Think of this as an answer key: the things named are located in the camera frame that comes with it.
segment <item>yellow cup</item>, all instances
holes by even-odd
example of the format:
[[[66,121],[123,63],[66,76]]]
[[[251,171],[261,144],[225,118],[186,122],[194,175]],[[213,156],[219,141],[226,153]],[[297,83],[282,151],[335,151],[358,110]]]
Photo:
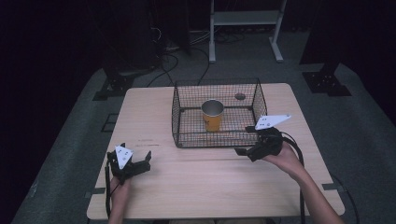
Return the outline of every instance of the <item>yellow cup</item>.
[[[224,105],[215,99],[205,101],[201,106],[204,114],[205,128],[208,132],[218,132],[224,111]]]

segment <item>wire mesh cage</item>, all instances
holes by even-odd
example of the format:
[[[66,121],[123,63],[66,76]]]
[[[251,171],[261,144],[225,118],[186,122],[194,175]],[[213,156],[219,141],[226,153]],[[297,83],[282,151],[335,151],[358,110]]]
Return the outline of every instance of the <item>wire mesh cage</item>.
[[[224,110],[219,131],[205,129],[202,104],[216,99]],[[177,81],[172,105],[172,135],[177,147],[251,147],[258,135],[255,126],[267,115],[262,86],[257,78]]]

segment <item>person's right hand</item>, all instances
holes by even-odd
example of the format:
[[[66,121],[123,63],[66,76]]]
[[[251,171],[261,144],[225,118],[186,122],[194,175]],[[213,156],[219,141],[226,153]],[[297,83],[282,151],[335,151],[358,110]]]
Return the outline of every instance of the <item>person's right hand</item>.
[[[295,179],[298,175],[306,172],[305,168],[301,165],[293,149],[286,142],[283,142],[282,149],[277,156],[268,155],[262,159],[276,165],[277,167],[279,167],[279,169],[286,172],[293,179]]]

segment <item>black stand leg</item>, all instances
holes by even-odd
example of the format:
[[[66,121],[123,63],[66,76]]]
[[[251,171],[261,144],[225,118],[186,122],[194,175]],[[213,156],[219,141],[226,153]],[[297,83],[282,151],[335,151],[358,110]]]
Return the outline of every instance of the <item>black stand leg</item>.
[[[339,63],[325,63],[319,72],[303,72],[306,83],[313,93],[327,93],[329,96],[350,96],[346,86],[334,75]]]

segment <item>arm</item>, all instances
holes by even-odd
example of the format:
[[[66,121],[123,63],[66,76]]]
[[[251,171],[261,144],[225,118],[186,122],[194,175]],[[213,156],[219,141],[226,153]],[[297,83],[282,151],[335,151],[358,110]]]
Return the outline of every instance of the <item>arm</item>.
[[[111,214],[108,219],[109,224],[121,224],[124,217],[125,208],[128,205],[129,194],[131,189],[132,178],[126,179],[123,185],[113,177],[110,182],[110,189],[114,192],[111,194]]]
[[[284,142],[279,155],[269,155],[264,157],[263,160],[276,165],[297,182],[303,192],[306,207],[314,223],[344,223],[323,196],[311,175],[300,164],[289,144]]]

